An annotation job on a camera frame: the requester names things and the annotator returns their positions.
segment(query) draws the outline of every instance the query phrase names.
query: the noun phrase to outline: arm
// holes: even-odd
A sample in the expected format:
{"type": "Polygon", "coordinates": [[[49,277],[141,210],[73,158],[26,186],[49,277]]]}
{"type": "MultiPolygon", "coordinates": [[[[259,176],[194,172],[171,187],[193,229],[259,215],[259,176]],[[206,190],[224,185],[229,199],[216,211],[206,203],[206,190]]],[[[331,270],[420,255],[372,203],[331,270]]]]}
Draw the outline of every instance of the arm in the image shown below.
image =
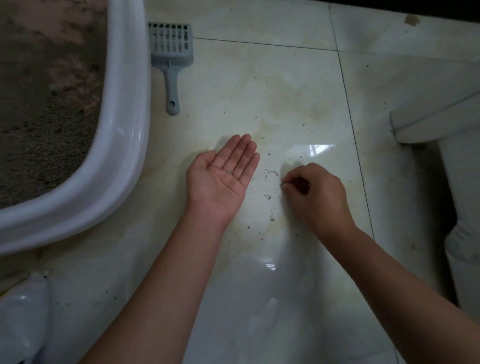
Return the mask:
{"type": "Polygon", "coordinates": [[[339,178],[310,163],[283,182],[294,209],[355,281],[408,363],[480,363],[480,327],[355,226],[339,178]]]}
{"type": "Polygon", "coordinates": [[[220,248],[258,165],[256,143],[232,137],[187,171],[187,209],[145,279],[81,364],[181,363],[220,248]]]}

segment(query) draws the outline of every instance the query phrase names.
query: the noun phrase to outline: tile floor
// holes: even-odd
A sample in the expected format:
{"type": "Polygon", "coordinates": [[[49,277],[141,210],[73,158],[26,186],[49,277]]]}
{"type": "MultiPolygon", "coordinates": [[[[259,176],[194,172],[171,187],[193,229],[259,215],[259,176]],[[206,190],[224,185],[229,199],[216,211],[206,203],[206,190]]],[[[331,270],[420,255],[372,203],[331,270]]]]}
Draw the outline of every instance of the tile floor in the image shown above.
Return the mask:
{"type": "Polygon", "coordinates": [[[400,146],[388,112],[480,56],[480,25],[295,0],[146,0],[151,20],[189,22],[195,61],[181,113],[152,71],[142,175],[96,227],[4,257],[0,273],[48,269],[49,363],[75,363],[120,311],[185,206],[202,150],[251,133],[262,155],[227,231],[185,363],[402,363],[353,281],[292,215],[279,182],[314,161],[344,182],[356,223],[437,291],[447,205],[430,147],[400,146]]]}

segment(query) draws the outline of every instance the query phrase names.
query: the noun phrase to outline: open palm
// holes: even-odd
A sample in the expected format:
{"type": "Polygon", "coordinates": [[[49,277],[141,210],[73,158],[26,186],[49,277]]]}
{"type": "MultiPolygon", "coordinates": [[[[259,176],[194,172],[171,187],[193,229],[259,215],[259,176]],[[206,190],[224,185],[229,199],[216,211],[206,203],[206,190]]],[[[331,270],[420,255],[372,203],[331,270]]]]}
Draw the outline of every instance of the open palm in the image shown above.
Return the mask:
{"type": "Polygon", "coordinates": [[[207,214],[226,229],[258,166],[256,149],[252,137],[245,134],[231,137],[218,153],[199,154],[187,171],[188,208],[207,214]]]}

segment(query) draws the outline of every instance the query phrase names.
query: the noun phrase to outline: litter scoop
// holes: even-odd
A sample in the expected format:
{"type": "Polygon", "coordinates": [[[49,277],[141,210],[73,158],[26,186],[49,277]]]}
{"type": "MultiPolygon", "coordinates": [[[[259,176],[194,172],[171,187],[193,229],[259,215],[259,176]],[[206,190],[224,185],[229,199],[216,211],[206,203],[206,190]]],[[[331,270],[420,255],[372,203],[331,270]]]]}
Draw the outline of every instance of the litter scoop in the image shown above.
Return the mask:
{"type": "Polygon", "coordinates": [[[167,113],[178,115],[179,72],[193,63],[193,37],[190,24],[149,22],[152,66],[163,72],[167,94],[167,113]]]}

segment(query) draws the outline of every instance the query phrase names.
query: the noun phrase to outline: person's right arm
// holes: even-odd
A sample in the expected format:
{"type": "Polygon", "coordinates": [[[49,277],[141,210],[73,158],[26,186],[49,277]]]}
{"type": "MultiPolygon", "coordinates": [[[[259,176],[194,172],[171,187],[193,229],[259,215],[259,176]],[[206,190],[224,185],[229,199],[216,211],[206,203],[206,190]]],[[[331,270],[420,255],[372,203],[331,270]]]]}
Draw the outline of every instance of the person's right arm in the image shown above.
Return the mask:
{"type": "Polygon", "coordinates": [[[480,326],[355,226],[338,177],[310,163],[290,171],[282,190],[355,281],[407,363],[480,363],[480,326]]]}

